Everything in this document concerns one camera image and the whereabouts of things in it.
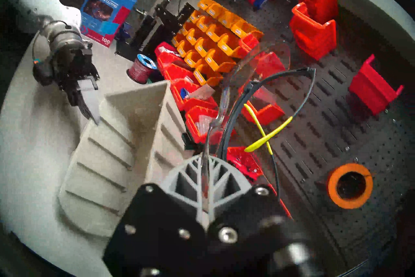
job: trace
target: cardboard box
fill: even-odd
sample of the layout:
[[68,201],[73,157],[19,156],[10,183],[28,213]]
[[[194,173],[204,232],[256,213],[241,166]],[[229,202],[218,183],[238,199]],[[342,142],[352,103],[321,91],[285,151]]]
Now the cardboard box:
[[81,33],[109,47],[137,0],[85,0]]

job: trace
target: black metal plate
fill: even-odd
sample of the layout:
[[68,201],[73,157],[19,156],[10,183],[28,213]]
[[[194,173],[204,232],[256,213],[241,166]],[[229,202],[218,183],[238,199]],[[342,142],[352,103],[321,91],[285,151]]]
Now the black metal plate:
[[[317,69],[312,94],[300,115],[270,143],[282,165],[280,169],[320,218],[346,266],[354,267],[367,258],[378,260],[395,236],[394,216],[400,198],[411,186],[413,177],[409,177],[408,171],[413,138],[408,109],[402,99],[374,117],[348,91],[371,50],[367,46],[360,48],[358,40],[365,35],[359,34],[358,28],[356,34],[350,34],[350,25],[345,27],[347,22],[340,15],[336,50],[316,61],[296,46],[289,28],[291,9],[297,0],[269,1],[258,12],[253,12],[247,2],[217,1],[264,32],[264,40],[285,41],[291,49],[291,68]],[[362,24],[349,12],[344,16],[351,16],[352,23]],[[309,84],[306,77],[278,83],[275,92],[287,116],[299,106]],[[279,124],[281,120],[271,123],[268,132]],[[321,187],[329,171],[353,162],[354,158],[371,171],[374,190],[363,207],[344,210]]]

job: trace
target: pegboard slot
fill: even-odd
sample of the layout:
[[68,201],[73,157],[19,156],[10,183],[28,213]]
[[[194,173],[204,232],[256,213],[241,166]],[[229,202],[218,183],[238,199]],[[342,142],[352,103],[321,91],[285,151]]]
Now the pegboard slot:
[[304,172],[304,170],[301,168],[301,166],[296,163],[296,168],[299,171],[299,173],[303,176],[303,178],[308,179],[308,175],[306,172]]
[[326,94],[327,96],[331,96],[332,94],[326,89],[326,88],[324,88],[323,87],[323,85],[322,84],[320,84],[320,83],[316,83],[315,84],[324,94]]

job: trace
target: black cable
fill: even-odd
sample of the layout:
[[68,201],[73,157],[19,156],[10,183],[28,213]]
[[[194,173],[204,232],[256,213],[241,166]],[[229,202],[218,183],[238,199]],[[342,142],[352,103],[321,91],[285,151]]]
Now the black cable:
[[280,180],[278,178],[278,170],[277,170],[277,163],[275,162],[275,157],[273,154],[270,155],[272,158],[273,170],[274,170],[274,178],[275,178],[275,192],[277,193],[278,201],[281,199],[280,197]]
[[177,7],[177,16],[179,16],[179,14],[180,14],[180,3],[181,3],[181,0],[179,0],[179,5]]

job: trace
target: screw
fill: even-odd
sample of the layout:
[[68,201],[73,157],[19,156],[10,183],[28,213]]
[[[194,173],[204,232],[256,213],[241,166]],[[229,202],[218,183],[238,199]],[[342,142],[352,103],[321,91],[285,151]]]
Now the screw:
[[124,229],[125,229],[125,233],[128,234],[128,235],[133,235],[137,231],[136,228],[134,226],[131,226],[131,225],[125,225]]
[[255,193],[261,196],[267,196],[269,194],[269,191],[266,188],[260,186],[255,189]]
[[186,229],[180,228],[179,229],[179,236],[184,240],[190,239],[190,232]]
[[219,240],[223,243],[235,243],[238,241],[238,234],[230,227],[223,227],[219,230]]

